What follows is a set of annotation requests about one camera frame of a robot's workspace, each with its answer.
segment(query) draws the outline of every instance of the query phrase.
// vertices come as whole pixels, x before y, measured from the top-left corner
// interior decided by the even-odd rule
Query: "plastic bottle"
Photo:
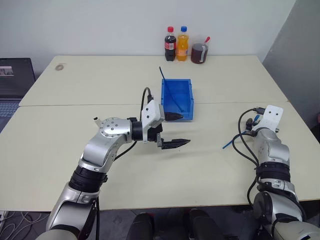
[[[189,36],[186,34],[187,27],[181,27],[181,33],[178,35],[178,44],[176,46],[176,58],[179,61],[187,60],[188,55],[188,39]]]
[[[164,38],[165,59],[167,61],[173,61],[176,57],[176,37],[173,34],[174,28],[168,26],[168,34]]]

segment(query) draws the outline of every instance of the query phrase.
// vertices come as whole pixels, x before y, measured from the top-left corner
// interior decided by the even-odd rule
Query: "white table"
[[[63,70],[56,70],[62,64]],[[162,77],[191,79],[195,103],[285,102],[256,56],[208,56],[204,64],[164,56],[56,56],[20,106],[139,104],[150,87],[160,100]]]
[[[300,200],[320,199],[320,145],[288,102],[279,138],[290,148],[290,173]],[[246,204],[254,165],[231,146],[239,115],[266,103],[195,104],[194,121],[163,123],[162,136],[191,139],[170,150],[138,143],[119,158],[101,187],[100,208],[131,209]],[[135,117],[137,105],[20,107],[0,134],[0,209],[51,211],[99,116]],[[119,153],[128,148],[125,144]],[[237,145],[244,150],[242,143]],[[253,190],[251,199],[257,190]]]

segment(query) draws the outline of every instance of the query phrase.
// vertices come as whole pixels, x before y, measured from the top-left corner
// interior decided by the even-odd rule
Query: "blue plastic bin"
[[[194,97],[190,79],[162,79],[161,105],[165,112],[183,115],[184,120],[194,118]]]

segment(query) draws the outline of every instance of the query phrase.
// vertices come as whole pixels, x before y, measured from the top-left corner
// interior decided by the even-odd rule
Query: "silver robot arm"
[[[86,239],[93,227],[100,187],[115,161],[118,149],[132,141],[156,142],[162,149],[178,148],[190,140],[174,139],[164,142],[160,137],[162,122],[182,118],[177,113],[164,113],[163,106],[153,98],[136,118],[110,117],[103,121],[94,118],[98,131],[85,146],[78,166],[58,198],[46,224],[45,233],[37,240]]]
[[[276,240],[319,240],[320,229],[303,222],[305,213],[290,179],[289,148],[276,135],[282,114],[282,108],[269,105],[252,128],[253,151],[259,160],[253,213]]]

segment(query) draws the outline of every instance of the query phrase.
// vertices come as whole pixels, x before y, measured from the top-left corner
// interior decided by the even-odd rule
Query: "laptop screen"
[[[0,58],[0,98],[23,98],[34,82],[30,58]]]

